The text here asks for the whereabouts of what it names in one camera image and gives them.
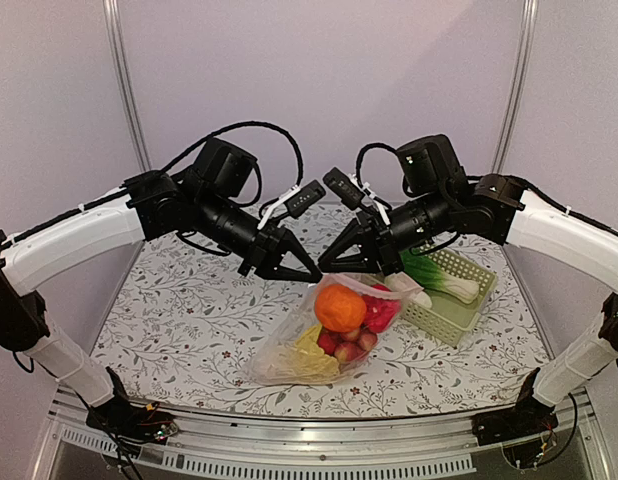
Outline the red bell pepper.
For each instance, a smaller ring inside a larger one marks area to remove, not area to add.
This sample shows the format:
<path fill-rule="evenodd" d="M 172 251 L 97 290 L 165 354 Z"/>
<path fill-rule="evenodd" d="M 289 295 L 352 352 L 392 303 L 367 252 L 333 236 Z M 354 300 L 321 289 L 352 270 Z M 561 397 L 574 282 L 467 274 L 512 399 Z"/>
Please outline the red bell pepper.
<path fill-rule="evenodd" d="M 362 328 L 372 333 L 386 331 L 401 310 L 401 301 L 395 298 L 379 297 L 365 293 L 362 299 L 366 305 L 366 314 Z"/>

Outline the orange fruit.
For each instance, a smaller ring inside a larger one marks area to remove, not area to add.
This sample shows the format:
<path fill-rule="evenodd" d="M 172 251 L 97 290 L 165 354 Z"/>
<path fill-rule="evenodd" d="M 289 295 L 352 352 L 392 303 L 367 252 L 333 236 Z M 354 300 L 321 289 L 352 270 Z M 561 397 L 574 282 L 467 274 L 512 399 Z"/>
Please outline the orange fruit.
<path fill-rule="evenodd" d="M 366 312 L 367 306 L 362 296 L 340 284 L 323 288 L 314 302 L 314 313 L 319 323 L 337 333 L 348 333 L 359 328 Z"/>

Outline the clear zip top bag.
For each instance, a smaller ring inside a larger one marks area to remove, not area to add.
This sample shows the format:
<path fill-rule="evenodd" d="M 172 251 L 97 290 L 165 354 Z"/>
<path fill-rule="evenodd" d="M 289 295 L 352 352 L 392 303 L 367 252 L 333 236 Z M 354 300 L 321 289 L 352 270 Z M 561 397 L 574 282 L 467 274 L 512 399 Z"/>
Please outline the clear zip top bag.
<path fill-rule="evenodd" d="M 260 385 L 326 385 L 353 373 L 424 291 L 404 273 L 327 274 L 247 364 Z"/>

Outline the yellow napa cabbage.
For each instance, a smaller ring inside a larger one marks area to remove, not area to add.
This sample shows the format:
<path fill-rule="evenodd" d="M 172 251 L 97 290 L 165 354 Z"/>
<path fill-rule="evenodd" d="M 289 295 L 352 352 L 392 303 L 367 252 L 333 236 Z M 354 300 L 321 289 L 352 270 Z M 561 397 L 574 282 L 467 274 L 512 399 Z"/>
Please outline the yellow napa cabbage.
<path fill-rule="evenodd" d="M 340 364 L 318 345 L 321 330 L 316 324 L 295 340 L 270 338 L 251 359 L 253 379 L 262 385 L 322 385 L 336 380 Z"/>

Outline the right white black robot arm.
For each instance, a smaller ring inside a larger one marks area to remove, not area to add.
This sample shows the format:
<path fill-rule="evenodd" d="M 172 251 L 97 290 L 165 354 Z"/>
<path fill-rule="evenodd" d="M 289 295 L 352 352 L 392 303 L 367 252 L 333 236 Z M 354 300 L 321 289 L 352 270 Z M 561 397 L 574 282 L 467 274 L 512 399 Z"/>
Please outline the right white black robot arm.
<path fill-rule="evenodd" d="M 593 326 L 532 371 L 512 407 L 472 419 L 481 446 L 556 427 L 556 406 L 618 360 L 618 231 L 557 203 L 522 178 L 467 175 L 444 134 L 414 140 L 393 153 L 411 199 L 390 211 L 363 207 L 371 191 L 358 177 L 338 168 L 324 175 L 325 186 L 356 218 L 320 256 L 320 269 L 398 273 L 405 268 L 402 252 L 448 231 L 535 251 L 602 282 L 611 293 Z"/>

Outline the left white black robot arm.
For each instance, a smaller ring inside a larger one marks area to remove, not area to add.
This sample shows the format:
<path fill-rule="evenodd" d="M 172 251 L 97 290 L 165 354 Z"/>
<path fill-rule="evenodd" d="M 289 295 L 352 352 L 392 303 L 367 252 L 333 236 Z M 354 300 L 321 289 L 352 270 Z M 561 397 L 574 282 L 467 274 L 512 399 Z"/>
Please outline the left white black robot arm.
<path fill-rule="evenodd" d="M 92 359 L 46 315 L 39 287 L 62 272 L 122 246 L 167 234 L 200 234 L 220 255 L 241 260 L 239 273 L 316 283 L 321 272 L 273 211 L 261 217 L 237 202 L 256 158 L 217 137 L 197 145 L 180 172 L 152 170 L 105 196 L 28 231 L 0 231 L 0 346 L 27 356 L 71 388 L 87 423 L 114 439 L 163 444 L 176 434 L 173 415 L 131 403 L 119 376 Z"/>

